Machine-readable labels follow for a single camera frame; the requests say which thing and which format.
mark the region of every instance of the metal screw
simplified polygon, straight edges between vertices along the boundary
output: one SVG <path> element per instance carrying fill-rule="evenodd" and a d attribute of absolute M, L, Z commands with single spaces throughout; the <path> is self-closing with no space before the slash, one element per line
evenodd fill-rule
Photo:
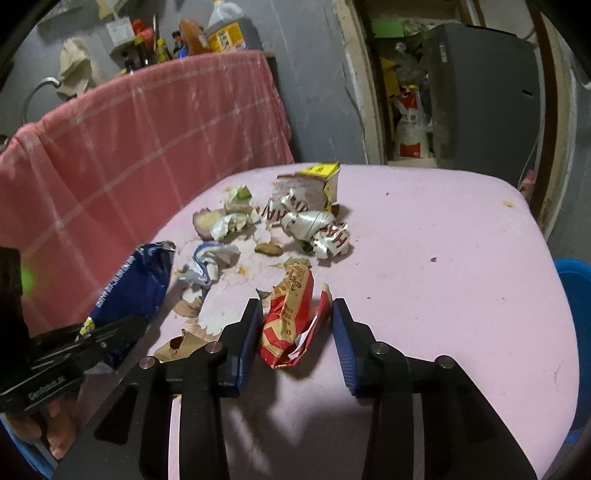
<path fill-rule="evenodd" d="M 157 361 L 158 361 L 158 359 L 154 356 L 145 356 L 139 361 L 138 365 L 140 368 L 143 368 L 144 370 L 146 370 L 146 369 L 152 368 L 154 365 L 156 365 Z"/>
<path fill-rule="evenodd" d="M 371 346 L 371 351 L 373 353 L 377 353 L 378 355 L 383 355 L 383 354 L 387 353 L 389 350 L 390 350 L 390 346 L 384 342 L 375 342 Z"/>
<path fill-rule="evenodd" d="M 218 353 L 220 351 L 222 351 L 223 345 L 221 342 L 209 342 L 206 346 L 205 346 L 205 351 L 207 353 Z"/>
<path fill-rule="evenodd" d="M 442 368 L 453 368 L 456 366 L 456 361 L 447 355 L 441 355 L 437 357 L 437 363 Z"/>

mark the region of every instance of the red and tan wrapper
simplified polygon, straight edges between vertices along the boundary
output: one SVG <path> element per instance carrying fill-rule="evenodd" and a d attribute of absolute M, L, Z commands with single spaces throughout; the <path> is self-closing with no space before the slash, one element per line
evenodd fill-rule
<path fill-rule="evenodd" d="M 258 349 L 269 366 L 295 365 L 306 352 L 318 326 L 330 317 L 330 292 L 328 286 L 323 285 L 317 313 L 311 318 L 313 288 L 310 270 L 303 264 L 293 264 L 286 269 L 282 282 L 264 299 L 266 315 Z"/>

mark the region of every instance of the pink tabletop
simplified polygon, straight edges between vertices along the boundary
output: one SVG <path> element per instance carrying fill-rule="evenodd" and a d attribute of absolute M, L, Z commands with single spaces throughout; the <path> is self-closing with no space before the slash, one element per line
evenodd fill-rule
<path fill-rule="evenodd" d="M 194 211 L 218 207 L 228 187 L 240 184 L 264 204 L 277 174 L 295 169 L 228 177 L 195 198 L 155 239 L 180 247 L 181 266 L 199 243 Z M 312 259 L 315 295 L 328 283 L 354 319 L 407 356 L 454 357 L 541 477 L 571 425 L 579 363 L 564 291 L 521 195 L 501 180 L 461 171 L 343 166 L 339 203 L 353 248 L 336 261 Z M 153 353 L 181 327 L 219 334 L 239 320 L 255 288 L 279 282 L 282 271 L 273 264 L 301 256 L 289 244 L 280 259 L 253 254 L 254 241 L 238 242 L 238 264 L 223 271 L 198 321 L 170 312 L 137 350 Z M 318 334 L 293 369 L 272 370 L 257 358 L 246 394 L 223 401 L 223 408 L 233 479 L 361 478 L 371 407 L 345 387 L 330 329 Z M 173 479 L 177 422 L 171 427 Z"/>

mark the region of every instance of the checkered tablecloth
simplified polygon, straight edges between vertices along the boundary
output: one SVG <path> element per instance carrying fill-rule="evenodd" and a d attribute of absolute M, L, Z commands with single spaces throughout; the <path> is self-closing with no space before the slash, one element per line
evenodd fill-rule
<path fill-rule="evenodd" d="M 21 128 L 0 156 L 0 245 L 21 251 L 31 336 L 83 321 L 136 245 L 241 171 L 292 163 L 261 52 L 115 79 Z"/>

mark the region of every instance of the gray wall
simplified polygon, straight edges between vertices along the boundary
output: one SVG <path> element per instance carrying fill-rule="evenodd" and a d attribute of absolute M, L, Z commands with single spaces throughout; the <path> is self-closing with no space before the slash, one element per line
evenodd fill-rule
<path fill-rule="evenodd" d="M 591 92 L 577 86 L 573 166 L 548 246 L 555 259 L 572 257 L 591 264 Z"/>
<path fill-rule="evenodd" d="M 275 53 L 278 88 L 294 134 L 296 160 L 364 163 L 362 129 L 332 0 L 235 1 L 252 18 L 265 49 Z M 66 38 L 83 37 L 107 78 L 121 69 L 121 58 L 114 56 L 114 61 L 103 48 L 94 7 L 92 2 L 88 8 L 57 17 L 27 37 L 0 92 L 0 133 L 12 135 L 20 125 L 27 93 L 41 78 L 58 75 Z M 212 1 L 148 0 L 138 16 L 147 22 L 154 10 L 170 46 L 170 34 L 178 29 L 181 17 L 207 24 Z M 44 87 L 31 102 L 28 119 L 38 120 L 60 103 L 55 90 Z"/>

